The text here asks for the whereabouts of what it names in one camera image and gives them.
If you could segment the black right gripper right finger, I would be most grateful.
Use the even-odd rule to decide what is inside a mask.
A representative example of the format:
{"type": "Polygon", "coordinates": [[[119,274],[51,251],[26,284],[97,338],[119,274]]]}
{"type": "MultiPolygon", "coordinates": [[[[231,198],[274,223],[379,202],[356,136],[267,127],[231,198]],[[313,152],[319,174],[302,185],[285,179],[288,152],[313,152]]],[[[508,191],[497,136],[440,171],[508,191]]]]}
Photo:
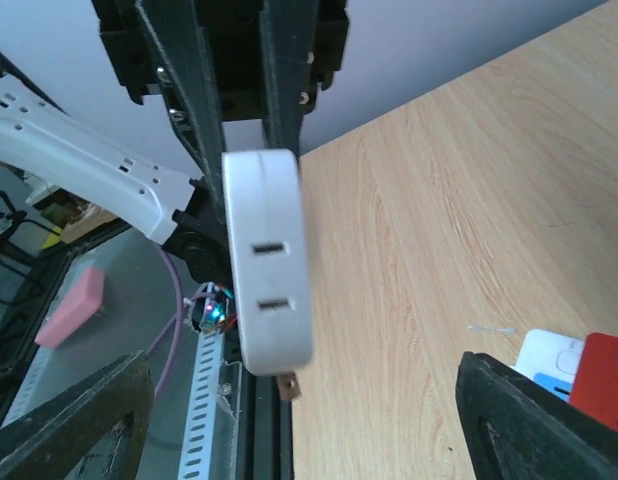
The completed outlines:
{"type": "Polygon", "coordinates": [[[463,354],[455,399],[478,479],[618,479],[618,432],[488,354],[463,354]]]}

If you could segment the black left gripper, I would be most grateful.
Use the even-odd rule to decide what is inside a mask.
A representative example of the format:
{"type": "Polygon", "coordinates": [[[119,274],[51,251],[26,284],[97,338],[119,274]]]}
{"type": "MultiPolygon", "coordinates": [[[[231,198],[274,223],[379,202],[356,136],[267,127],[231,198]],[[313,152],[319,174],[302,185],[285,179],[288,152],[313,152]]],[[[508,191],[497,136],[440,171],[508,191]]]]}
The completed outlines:
{"type": "Polygon", "coordinates": [[[298,154],[304,112],[315,109],[318,92],[341,69],[349,30],[345,1],[319,2],[314,47],[312,1],[137,1],[140,20],[132,1],[93,6],[117,79],[135,104],[160,93],[149,47],[155,65],[165,70],[159,81],[165,103],[185,117],[172,124],[217,210],[225,208],[220,100],[225,120],[253,120],[263,116],[264,89],[267,145],[298,154]]]}

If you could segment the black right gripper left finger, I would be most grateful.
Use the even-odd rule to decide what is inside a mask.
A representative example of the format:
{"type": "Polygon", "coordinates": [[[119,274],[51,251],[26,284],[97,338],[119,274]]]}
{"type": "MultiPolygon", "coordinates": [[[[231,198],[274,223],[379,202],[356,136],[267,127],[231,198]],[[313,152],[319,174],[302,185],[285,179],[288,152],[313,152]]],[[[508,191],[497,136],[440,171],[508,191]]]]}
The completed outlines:
{"type": "Polygon", "coordinates": [[[123,355],[0,429],[0,479],[133,479],[154,402],[147,356],[123,355]]]}

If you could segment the red cube socket adapter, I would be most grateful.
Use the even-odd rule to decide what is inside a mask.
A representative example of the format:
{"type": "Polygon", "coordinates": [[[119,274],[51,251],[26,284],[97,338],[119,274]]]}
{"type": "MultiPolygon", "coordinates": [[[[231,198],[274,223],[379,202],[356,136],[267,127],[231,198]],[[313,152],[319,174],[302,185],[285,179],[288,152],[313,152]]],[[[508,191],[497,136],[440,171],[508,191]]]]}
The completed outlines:
{"type": "Polygon", "coordinates": [[[587,336],[569,404],[618,433],[617,336],[587,336]]]}

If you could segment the white plug adapter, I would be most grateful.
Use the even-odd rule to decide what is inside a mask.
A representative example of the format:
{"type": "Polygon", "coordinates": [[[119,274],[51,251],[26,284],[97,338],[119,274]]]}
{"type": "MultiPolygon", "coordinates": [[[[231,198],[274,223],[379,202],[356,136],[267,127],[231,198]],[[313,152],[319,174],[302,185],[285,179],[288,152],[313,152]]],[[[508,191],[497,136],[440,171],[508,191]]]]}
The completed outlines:
{"type": "Polygon", "coordinates": [[[271,376],[284,401],[313,355],[312,297],[300,176],[289,150],[229,152],[224,201],[245,368],[271,376]]]}

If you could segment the white multicolour power strip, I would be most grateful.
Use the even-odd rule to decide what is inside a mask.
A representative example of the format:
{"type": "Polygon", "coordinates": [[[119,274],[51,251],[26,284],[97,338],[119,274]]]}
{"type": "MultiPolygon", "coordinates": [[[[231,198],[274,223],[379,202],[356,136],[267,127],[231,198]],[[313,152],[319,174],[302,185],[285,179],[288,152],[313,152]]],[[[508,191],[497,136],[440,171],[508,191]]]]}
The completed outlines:
{"type": "Polygon", "coordinates": [[[585,342],[543,329],[530,330],[512,368],[568,402],[585,342]]]}

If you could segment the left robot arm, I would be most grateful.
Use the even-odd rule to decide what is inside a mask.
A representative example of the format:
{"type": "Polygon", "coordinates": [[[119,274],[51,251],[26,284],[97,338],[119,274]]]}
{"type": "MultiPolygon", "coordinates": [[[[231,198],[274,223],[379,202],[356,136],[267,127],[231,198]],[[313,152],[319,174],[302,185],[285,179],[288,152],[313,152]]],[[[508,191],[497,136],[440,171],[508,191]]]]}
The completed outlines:
{"type": "Polygon", "coordinates": [[[343,1],[97,1],[129,97],[160,96],[192,178],[70,117],[0,51],[0,163],[114,214],[197,281],[308,276],[300,132],[341,68],[343,1]]]}

